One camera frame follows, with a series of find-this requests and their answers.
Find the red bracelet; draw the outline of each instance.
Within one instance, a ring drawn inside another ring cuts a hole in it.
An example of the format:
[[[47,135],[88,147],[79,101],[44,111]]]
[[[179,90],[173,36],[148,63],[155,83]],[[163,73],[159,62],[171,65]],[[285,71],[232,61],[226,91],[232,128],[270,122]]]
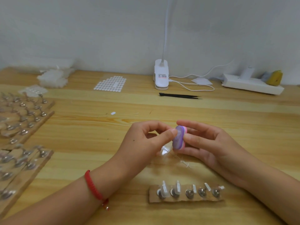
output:
[[[88,185],[88,188],[90,189],[90,191],[92,192],[92,194],[98,199],[98,200],[103,200],[103,196],[101,193],[98,192],[98,190],[96,189],[93,180],[91,179],[90,176],[90,170],[87,170],[86,173],[84,174],[84,178],[85,181]]]

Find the wooden desk surface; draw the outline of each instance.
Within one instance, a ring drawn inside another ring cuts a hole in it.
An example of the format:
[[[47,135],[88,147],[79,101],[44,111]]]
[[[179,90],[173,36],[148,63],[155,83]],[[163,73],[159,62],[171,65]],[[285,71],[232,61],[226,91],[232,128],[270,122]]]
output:
[[[99,80],[114,75],[127,78],[122,92],[93,90]],[[38,83],[36,75],[6,69],[0,91],[17,92]],[[170,83],[168,93],[202,95],[203,100],[159,97],[152,76],[76,71],[63,89],[51,89],[55,115],[25,145],[43,144],[55,151],[8,213],[41,200],[103,164],[118,150],[130,125],[161,120],[173,127],[178,119],[219,126],[262,161],[300,179],[300,88],[287,86],[280,96],[224,88],[190,92]],[[197,159],[185,156],[192,169],[178,160],[155,158],[136,178],[110,198],[87,224],[282,224],[250,194],[228,183]],[[149,185],[216,182],[226,187],[219,203],[149,204]]]

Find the purple nail file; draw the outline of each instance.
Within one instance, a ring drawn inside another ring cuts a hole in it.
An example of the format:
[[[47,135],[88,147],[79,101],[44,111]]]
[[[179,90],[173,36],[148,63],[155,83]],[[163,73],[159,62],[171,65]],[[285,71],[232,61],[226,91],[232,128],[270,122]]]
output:
[[[177,129],[177,136],[173,139],[173,149],[180,150],[185,147],[185,142],[183,141],[183,135],[188,132],[185,126],[178,125],[175,129]]]

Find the white paper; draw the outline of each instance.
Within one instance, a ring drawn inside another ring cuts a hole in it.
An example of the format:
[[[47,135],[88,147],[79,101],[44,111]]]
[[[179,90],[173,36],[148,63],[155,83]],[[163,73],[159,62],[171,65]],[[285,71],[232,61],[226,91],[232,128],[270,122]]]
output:
[[[208,79],[205,79],[204,77],[198,77],[191,81],[193,81],[194,83],[196,83],[198,85],[212,85],[212,83]]]

